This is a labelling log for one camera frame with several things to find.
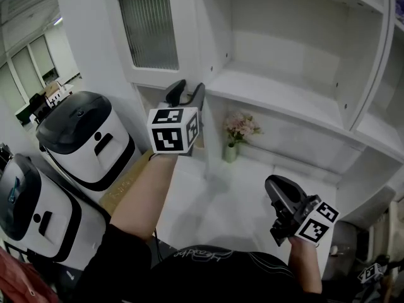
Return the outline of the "person's black shirt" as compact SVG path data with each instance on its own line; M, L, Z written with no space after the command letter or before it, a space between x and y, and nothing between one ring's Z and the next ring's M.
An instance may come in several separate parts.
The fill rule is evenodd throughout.
M109 225L73 303L327 303L304 291L282 260L263 252L196 245L151 263L144 240Z

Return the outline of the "black office chair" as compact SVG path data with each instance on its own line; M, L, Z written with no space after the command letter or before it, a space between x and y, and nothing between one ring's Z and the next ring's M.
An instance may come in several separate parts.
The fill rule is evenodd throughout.
M46 115L47 102L44 94L36 93L29 100L29 110L38 121Z

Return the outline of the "thin white board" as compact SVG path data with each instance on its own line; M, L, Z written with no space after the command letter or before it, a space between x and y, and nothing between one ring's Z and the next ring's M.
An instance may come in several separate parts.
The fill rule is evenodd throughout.
M126 80L166 88L201 82L194 0L104 0Z

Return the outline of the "pink flower bouquet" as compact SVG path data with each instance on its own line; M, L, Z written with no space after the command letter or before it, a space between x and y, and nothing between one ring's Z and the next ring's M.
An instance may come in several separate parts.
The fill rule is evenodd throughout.
M262 130L254 117L243 112L230 113L225 119L224 130L229 146L248 144L251 136L262 134Z

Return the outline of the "white service robot blue item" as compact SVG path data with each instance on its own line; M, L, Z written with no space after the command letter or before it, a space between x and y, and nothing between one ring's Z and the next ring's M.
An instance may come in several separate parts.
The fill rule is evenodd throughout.
M17 153L0 169L0 229L36 254L84 270L107 221L78 194L57 172L42 172Z

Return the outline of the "pale green vase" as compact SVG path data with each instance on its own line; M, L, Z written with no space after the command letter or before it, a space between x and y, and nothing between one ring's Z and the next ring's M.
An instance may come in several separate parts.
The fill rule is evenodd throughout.
M227 163L235 162L237 158L237 145L235 143L228 143L224 149L223 157Z

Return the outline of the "person's right forearm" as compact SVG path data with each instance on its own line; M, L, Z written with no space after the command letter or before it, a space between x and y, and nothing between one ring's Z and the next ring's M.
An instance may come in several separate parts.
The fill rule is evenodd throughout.
M291 243L288 267L303 291L321 294L323 287L315 245L299 237L290 237L288 240Z

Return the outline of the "white wall shelf unit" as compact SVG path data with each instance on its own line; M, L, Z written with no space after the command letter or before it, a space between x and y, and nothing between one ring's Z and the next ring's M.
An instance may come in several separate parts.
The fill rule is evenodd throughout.
M225 116L262 134L240 153L336 187L346 222L377 218L404 157L355 132L381 81L392 0L194 0L206 87L206 172L224 162Z

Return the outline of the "white desk with drawers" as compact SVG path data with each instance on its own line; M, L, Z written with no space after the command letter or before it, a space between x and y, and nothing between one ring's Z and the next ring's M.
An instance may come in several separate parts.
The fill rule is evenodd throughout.
M276 213L264 181L271 174L289 178L330 205L336 203L334 185L248 157L221 162L212 175L206 167L204 160L183 156L175 165L157 232L176 249L208 244L269 253L287 262L289 241L277 246L270 234Z

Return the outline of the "brown cardboard box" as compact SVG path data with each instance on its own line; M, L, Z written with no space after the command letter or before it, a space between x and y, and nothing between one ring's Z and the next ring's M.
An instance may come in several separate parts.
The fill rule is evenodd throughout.
M118 204L137 180L153 154L152 149L146 151L101 197L100 205L110 216L113 215Z

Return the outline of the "pink padded jacket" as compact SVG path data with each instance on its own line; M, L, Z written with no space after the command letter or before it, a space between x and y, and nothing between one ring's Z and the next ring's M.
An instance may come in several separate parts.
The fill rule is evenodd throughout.
M13 303L59 303L32 264L18 261L1 247L0 291Z

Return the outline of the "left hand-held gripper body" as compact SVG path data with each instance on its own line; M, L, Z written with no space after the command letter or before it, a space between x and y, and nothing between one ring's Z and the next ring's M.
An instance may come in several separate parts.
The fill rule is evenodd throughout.
M151 147L156 154L191 156L201 134L203 105L169 107L160 102L148 114L147 129Z

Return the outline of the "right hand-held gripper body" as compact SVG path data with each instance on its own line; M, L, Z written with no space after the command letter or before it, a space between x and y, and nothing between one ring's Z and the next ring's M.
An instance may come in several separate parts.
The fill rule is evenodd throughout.
M276 220L270 232L278 246L293 236L318 245L340 216L336 208L321 200L318 195L308 196L289 205L278 200L273 206Z

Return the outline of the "white black service robot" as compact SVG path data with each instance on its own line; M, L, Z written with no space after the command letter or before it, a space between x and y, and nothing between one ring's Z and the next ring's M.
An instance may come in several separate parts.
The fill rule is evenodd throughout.
M94 201L141 153L109 99L78 91L40 122L36 137L54 163Z

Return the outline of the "black white patterned cube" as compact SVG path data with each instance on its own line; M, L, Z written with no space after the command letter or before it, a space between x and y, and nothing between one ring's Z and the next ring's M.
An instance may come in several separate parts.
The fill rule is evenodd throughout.
M357 278L359 279L361 284L365 284L367 282L378 280L383 275L384 273L382 266L378 263L374 263L371 266L363 269Z

